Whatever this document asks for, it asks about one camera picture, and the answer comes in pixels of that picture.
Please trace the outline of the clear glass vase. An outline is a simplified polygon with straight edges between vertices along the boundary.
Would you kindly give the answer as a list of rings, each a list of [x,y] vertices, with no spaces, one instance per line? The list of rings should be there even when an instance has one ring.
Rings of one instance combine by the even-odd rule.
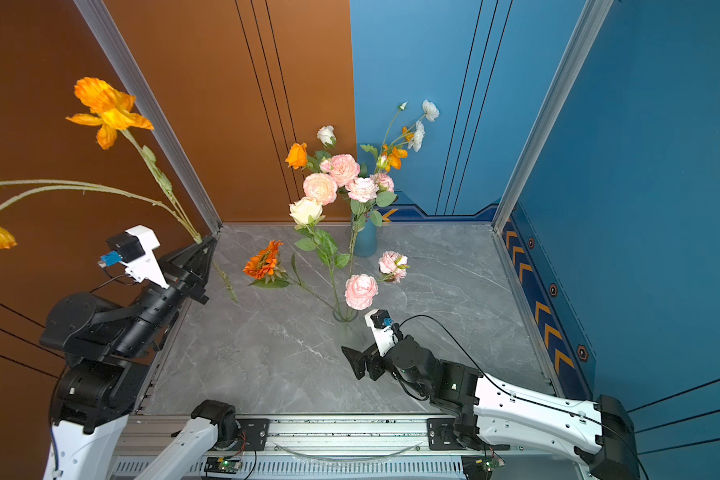
[[[358,317],[359,312],[346,304],[337,303],[332,310],[333,318],[340,323],[349,323]]]

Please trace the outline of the teal ceramic vase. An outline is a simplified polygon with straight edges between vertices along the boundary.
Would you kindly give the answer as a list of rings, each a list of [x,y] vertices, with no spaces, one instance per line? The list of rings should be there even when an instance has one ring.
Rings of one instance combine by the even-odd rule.
[[[358,218],[355,222],[354,256],[367,258],[377,250],[377,227],[368,215]]]

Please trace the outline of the cream rose flower stem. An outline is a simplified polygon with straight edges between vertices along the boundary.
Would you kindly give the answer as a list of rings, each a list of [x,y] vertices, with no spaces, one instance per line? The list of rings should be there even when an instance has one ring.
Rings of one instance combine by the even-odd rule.
[[[303,197],[289,205],[289,215],[295,223],[296,232],[301,235],[295,243],[296,248],[304,252],[314,252],[328,269],[333,310],[337,303],[342,303],[338,295],[337,272],[348,266],[350,255],[341,253],[333,236],[319,227],[324,218],[322,205]]]

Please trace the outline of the yellow poppy flower stem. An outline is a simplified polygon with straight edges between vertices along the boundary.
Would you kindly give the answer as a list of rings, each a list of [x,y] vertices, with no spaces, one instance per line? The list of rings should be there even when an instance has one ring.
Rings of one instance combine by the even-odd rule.
[[[156,154],[149,147],[140,144],[131,133],[134,128],[150,131],[154,129],[148,118],[134,111],[136,98],[117,90],[104,80],[92,77],[77,80],[74,86],[74,95],[89,111],[75,114],[69,117],[68,120],[78,125],[95,127],[97,129],[97,144],[103,150],[113,147],[118,137],[125,137],[144,161],[166,200],[162,202],[123,189],[83,181],[60,179],[0,180],[0,188],[9,186],[26,186],[28,188],[26,191],[2,202],[0,212],[25,198],[46,192],[80,191],[111,194],[145,202],[153,207],[163,209],[187,231],[195,243],[199,243],[201,235],[192,224],[189,215],[174,193],[171,181],[158,166]],[[16,245],[15,237],[0,226],[0,249],[11,249]]]

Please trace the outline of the orange poppy flower stem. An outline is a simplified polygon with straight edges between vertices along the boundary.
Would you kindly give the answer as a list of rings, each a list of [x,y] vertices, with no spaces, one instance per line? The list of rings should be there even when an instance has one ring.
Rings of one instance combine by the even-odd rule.
[[[391,144],[383,144],[381,154],[376,162],[376,172],[389,172],[391,169],[399,170],[402,160],[409,154],[414,139],[413,128],[403,127],[401,135]]]

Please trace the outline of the white ranunculus flower stem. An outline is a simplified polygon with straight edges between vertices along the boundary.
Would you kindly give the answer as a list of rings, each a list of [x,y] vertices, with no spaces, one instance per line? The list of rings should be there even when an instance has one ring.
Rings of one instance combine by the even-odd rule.
[[[440,116],[440,111],[433,102],[431,102],[429,100],[423,100],[422,104],[421,104],[421,113],[419,114],[418,118],[416,120],[410,122],[409,124],[402,125],[401,129],[397,133],[395,133],[393,131],[393,128],[397,124],[397,120],[398,120],[399,116],[407,110],[407,106],[408,106],[407,101],[401,102],[397,106],[396,112],[385,130],[382,145],[383,144],[391,144],[395,139],[397,139],[401,135],[403,127],[413,128],[414,139],[412,141],[412,146],[409,149],[409,154],[408,154],[408,156],[409,156],[411,153],[417,153],[420,151],[420,149],[423,146],[424,139],[426,136],[425,123],[426,122],[434,123]],[[381,154],[382,145],[377,149],[377,153],[375,154],[376,162],[377,162],[378,157]],[[393,171],[397,171],[397,170],[391,169],[389,172],[383,172],[383,171],[376,172],[376,163],[375,163],[372,179],[379,186],[379,189],[381,191],[389,191],[389,192],[394,191],[394,182],[390,176],[390,174]]]

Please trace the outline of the orange gerbera flower stem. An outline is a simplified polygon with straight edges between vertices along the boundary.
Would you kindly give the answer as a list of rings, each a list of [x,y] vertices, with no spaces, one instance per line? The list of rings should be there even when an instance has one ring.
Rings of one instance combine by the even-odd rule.
[[[243,268],[243,273],[252,279],[249,285],[261,289],[285,289],[289,286],[297,286],[323,305],[332,308],[327,300],[318,295],[301,278],[297,271],[295,256],[291,258],[290,269],[285,268],[281,259],[283,245],[281,241],[271,240],[264,249],[250,258]]]

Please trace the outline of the small pink rose spray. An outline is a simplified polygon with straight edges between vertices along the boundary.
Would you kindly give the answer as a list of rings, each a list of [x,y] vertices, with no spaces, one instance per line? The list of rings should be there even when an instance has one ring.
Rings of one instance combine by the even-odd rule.
[[[395,186],[393,192],[381,191],[372,179],[372,175],[369,177],[358,176],[346,186],[346,190],[352,212],[352,234],[349,248],[354,256],[356,220],[368,215],[372,223],[377,227],[378,235],[378,231],[384,222],[382,209],[391,206],[397,199],[397,194]]]

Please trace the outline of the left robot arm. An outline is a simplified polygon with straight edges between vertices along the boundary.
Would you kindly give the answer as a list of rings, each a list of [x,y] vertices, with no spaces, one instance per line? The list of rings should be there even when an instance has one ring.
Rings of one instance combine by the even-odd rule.
[[[207,302],[206,285],[217,239],[166,254],[142,225],[110,237],[99,264],[120,264],[142,289],[128,306],[92,291],[60,300],[46,319],[42,346],[63,353],[66,371],[49,405],[47,479],[104,479],[119,436],[148,380],[141,363],[158,352],[156,339],[175,325],[184,304]]]

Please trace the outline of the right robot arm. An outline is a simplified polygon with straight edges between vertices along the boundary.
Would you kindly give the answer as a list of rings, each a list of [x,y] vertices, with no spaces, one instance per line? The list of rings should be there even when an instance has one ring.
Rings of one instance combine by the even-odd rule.
[[[583,465],[597,479],[644,476],[634,424],[614,397],[573,400],[516,387],[475,367],[439,360],[411,336],[384,348],[342,352],[357,379],[390,374],[415,399],[451,415],[463,448],[530,447]]]

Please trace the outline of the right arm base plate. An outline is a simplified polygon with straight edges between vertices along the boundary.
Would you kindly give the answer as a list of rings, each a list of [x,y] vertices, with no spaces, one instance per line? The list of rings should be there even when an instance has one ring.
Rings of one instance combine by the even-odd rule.
[[[426,420],[429,449],[473,450],[473,451],[509,451],[511,446],[506,443],[490,444],[480,436],[480,429],[468,422],[460,422],[459,418],[435,417]]]

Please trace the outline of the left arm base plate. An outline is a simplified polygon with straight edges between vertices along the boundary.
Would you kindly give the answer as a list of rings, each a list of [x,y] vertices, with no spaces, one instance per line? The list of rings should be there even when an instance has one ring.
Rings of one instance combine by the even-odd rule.
[[[236,418],[221,426],[213,449],[231,453],[263,451],[269,427],[270,420],[267,418]]]

